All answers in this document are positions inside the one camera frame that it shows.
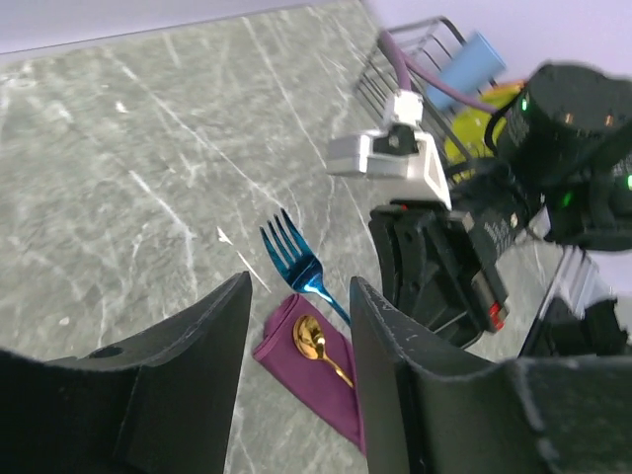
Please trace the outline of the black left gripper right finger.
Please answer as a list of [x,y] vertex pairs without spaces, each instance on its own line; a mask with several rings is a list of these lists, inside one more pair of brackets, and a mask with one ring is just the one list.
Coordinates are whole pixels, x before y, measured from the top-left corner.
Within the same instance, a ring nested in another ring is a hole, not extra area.
[[372,473],[627,473],[629,356],[494,363],[441,339],[365,279],[350,285]]

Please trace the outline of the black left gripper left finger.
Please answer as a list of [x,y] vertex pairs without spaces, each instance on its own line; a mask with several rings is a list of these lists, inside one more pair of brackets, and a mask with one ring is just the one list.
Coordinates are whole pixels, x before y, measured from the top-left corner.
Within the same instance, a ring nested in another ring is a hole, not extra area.
[[219,473],[251,278],[84,357],[1,354],[5,473]]

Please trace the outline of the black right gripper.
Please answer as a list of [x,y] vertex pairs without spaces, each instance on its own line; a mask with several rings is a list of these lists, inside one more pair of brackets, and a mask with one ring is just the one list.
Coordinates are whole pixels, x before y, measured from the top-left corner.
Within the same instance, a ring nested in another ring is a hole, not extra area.
[[385,298],[461,348],[503,328],[496,263],[537,214],[548,242],[630,248],[631,83],[545,63],[492,114],[484,141],[490,156],[466,163],[451,207],[398,197],[369,221]]

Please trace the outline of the purple cloth napkin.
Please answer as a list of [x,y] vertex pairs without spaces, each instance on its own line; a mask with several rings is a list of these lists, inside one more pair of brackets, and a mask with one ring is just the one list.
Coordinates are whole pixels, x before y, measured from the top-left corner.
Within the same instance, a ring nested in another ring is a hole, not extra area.
[[263,340],[253,350],[253,358],[313,413],[355,444],[361,453],[366,453],[356,391],[328,363],[301,355],[293,341],[294,323],[303,315],[312,315],[320,323],[327,355],[350,379],[355,379],[352,343],[297,293],[286,298],[269,316],[264,325]]

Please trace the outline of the gold metal spoon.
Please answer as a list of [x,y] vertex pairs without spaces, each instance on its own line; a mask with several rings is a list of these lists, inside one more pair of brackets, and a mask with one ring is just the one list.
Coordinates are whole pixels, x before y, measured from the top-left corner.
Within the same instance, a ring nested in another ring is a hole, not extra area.
[[326,362],[349,387],[355,387],[342,368],[327,355],[325,334],[314,316],[298,317],[292,328],[292,338],[297,350],[305,358]]

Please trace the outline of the blue metal fork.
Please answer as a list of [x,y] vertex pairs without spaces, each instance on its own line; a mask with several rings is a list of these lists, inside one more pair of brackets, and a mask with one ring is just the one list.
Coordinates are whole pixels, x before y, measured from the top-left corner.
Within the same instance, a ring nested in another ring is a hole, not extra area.
[[277,272],[297,293],[321,297],[350,326],[351,318],[329,292],[324,282],[324,268],[284,208],[260,227],[261,237]]

